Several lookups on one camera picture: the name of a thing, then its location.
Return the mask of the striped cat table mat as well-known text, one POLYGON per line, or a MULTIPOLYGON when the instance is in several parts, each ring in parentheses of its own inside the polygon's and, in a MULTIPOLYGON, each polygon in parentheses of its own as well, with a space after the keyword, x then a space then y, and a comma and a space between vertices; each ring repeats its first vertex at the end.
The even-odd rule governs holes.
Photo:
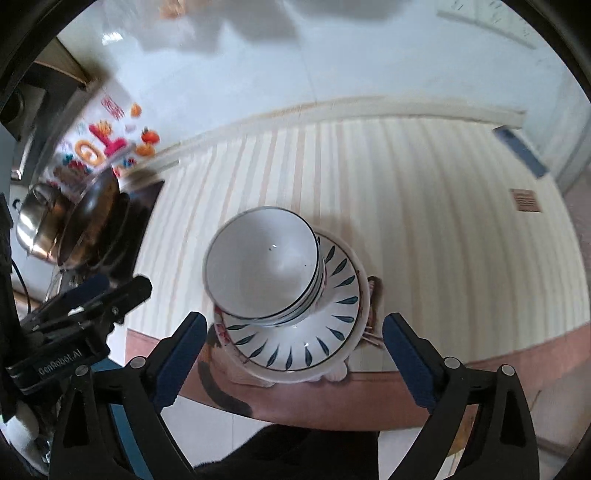
POLYGON ((127 318, 127 357, 185 315, 211 315, 205 250, 232 216, 293 210, 352 247, 443 355, 512 364, 527 392, 590 356, 590 301, 575 229, 554 182, 489 124, 425 118, 315 123, 214 143, 163 173, 136 261, 151 298, 127 318))

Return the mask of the black wok pan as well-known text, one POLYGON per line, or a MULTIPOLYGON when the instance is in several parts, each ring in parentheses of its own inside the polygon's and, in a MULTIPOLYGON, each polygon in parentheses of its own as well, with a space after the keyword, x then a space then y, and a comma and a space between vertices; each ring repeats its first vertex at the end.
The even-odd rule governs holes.
POLYGON ((111 169, 93 177, 68 213, 58 245, 58 267, 98 265, 119 238, 129 209, 129 195, 120 191, 111 169))

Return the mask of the stainless steel pot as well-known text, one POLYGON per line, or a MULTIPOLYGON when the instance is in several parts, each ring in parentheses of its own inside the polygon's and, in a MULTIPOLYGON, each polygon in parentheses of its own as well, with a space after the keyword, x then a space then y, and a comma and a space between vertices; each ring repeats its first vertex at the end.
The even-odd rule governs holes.
POLYGON ((54 185, 36 183, 13 201, 18 213, 16 237, 28 255, 56 264, 71 201, 54 185))

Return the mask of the colourful wall stickers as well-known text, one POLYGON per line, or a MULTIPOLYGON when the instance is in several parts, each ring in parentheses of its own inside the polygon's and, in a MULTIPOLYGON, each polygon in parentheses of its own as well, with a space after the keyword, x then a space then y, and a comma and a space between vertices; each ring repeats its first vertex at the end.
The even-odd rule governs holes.
POLYGON ((120 178, 157 152, 159 132, 124 91, 93 98, 59 140, 52 162, 85 178, 107 166, 120 178))

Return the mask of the black range hood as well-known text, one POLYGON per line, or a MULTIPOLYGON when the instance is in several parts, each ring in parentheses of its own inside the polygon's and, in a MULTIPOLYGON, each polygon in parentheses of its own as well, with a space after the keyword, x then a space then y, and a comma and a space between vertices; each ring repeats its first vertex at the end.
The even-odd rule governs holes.
POLYGON ((1 113, 1 124, 19 146, 43 146, 66 124, 65 112, 95 79, 58 38, 42 50, 19 81, 1 113))

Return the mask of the black gas stove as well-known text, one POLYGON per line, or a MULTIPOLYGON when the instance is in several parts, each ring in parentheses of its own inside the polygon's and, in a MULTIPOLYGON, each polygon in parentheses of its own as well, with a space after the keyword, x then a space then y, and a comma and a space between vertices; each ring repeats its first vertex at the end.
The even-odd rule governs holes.
POLYGON ((122 282, 132 275, 163 185, 163 181, 158 181, 117 196, 93 254, 85 264, 89 274, 103 274, 113 283, 122 282))

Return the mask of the white bowl black rim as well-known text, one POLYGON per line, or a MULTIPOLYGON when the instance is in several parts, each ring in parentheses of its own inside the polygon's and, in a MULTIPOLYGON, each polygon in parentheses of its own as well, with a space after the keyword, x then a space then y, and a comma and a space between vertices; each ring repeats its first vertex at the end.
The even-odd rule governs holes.
POLYGON ((315 231, 278 207, 246 210, 213 236, 202 277, 222 312, 250 321, 281 317, 304 300, 321 271, 315 231))

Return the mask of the plain white bowl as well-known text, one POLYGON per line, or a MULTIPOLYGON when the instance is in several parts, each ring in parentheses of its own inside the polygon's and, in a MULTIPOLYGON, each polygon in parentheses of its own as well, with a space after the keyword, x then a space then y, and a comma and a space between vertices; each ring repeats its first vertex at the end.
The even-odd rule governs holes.
POLYGON ((318 303, 318 300, 324 293, 327 279, 328 274, 327 267, 325 267, 325 261, 320 260, 320 264, 318 264, 318 268, 315 270, 314 281, 312 281, 311 287, 308 288, 307 292, 304 293, 303 298, 297 300, 293 306, 288 307, 283 313, 277 313, 269 317, 249 319, 243 316, 238 316, 238 314, 228 313, 218 305, 214 305, 214 311, 219 315, 225 315, 229 318, 238 319, 238 321, 263 327, 297 323, 298 318, 307 315, 308 310, 314 309, 315 304, 318 303))

